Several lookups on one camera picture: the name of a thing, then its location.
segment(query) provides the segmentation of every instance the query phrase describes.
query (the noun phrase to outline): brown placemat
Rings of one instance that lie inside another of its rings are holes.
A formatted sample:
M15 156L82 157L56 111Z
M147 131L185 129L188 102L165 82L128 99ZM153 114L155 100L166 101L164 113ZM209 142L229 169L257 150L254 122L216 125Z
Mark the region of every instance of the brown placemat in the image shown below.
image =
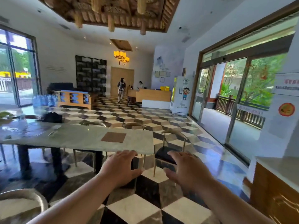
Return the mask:
M123 140L125 139L126 135L126 133L107 132L101 139L101 142L123 143Z

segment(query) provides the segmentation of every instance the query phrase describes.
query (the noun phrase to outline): ornate wooden ceiling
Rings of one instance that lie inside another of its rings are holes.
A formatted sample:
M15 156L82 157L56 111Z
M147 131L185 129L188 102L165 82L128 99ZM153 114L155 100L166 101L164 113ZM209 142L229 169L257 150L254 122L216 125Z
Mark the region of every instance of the ornate wooden ceiling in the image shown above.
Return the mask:
M69 22L166 33L180 0L40 0Z

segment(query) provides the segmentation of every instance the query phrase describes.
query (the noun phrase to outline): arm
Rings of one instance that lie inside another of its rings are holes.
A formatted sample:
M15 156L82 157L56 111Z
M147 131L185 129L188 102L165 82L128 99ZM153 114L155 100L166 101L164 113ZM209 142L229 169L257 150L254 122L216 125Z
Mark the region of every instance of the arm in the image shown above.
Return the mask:
M169 179L196 192L223 224L274 224L228 188L214 179L200 159L184 152L168 153L177 163L177 173L165 168Z
M142 174L142 169L131 170L136 155L125 150L109 157L94 178L27 224L86 224L114 188Z

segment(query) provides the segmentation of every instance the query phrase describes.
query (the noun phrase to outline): marble tabletop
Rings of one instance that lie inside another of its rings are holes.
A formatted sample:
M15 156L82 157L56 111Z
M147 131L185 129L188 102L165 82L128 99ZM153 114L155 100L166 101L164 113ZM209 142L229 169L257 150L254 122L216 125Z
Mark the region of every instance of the marble tabletop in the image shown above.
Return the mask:
M257 162L299 192L299 158L256 157Z
M1 124L0 143L21 144L47 147L62 147L78 150L116 152L119 150L135 150L138 154L154 154L153 132L147 130L129 130L104 128L99 126L82 126L75 124L55 124L33 122L22 136L15 121ZM122 143L101 141L107 132L125 133ZM5 140L7 135L12 139Z

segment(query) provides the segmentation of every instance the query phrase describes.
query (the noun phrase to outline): plaid shirt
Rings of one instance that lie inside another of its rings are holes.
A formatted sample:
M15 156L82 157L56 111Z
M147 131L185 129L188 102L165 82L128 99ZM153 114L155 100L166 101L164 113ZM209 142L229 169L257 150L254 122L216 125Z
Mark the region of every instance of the plaid shirt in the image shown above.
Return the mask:
M117 87L119 88L118 91L124 91L126 87L125 82L118 82Z

